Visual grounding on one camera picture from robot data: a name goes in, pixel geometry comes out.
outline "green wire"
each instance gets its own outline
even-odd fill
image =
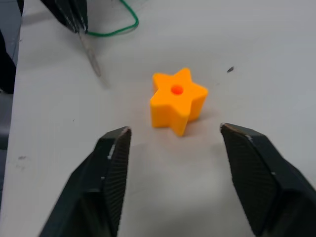
[[[132,16],[135,19],[135,23],[133,25],[118,29],[116,31],[110,32],[110,33],[98,33],[98,32],[93,32],[93,31],[88,31],[87,34],[91,35],[91,36],[96,36],[96,37],[110,37],[110,36],[114,36],[118,33],[127,31],[129,29],[133,29],[136,28],[139,25],[139,20],[138,17],[136,15],[136,13],[133,11],[133,9],[125,2],[125,0],[119,0],[121,3],[123,3],[123,5],[126,7],[126,9],[130,12],[130,14],[132,14]]]

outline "white table surface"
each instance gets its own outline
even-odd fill
[[[107,131],[133,131],[119,237],[253,236],[231,182],[221,122],[266,134],[316,187],[316,1],[128,0],[139,27],[78,37],[26,1],[0,236],[37,236],[71,172]],[[90,29],[133,19],[117,0],[90,0]],[[235,70],[226,71],[234,66]],[[152,75],[189,67],[210,91],[186,136],[153,129]]]

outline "star-shaped block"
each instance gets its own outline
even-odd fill
[[[175,75],[154,74],[155,94],[150,99],[152,126],[170,127],[182,136],[189,121],[197,119],[208,90],[191,80],[188,68]]]

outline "textured gripper pad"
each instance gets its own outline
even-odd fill
[[[278,193],[278,185],[251,146],[248,137],[227,126],[222,126],[221,132],[226,144],[234,187],[252,231],[255,235],[260,235]]]
[[[118,138],[113,154],[109,157],[111,164],[104,185],[104,197],[109,215],[110,231],[114,237],[118,233],[125,195],[130,139],[130,129],[126,130]]]

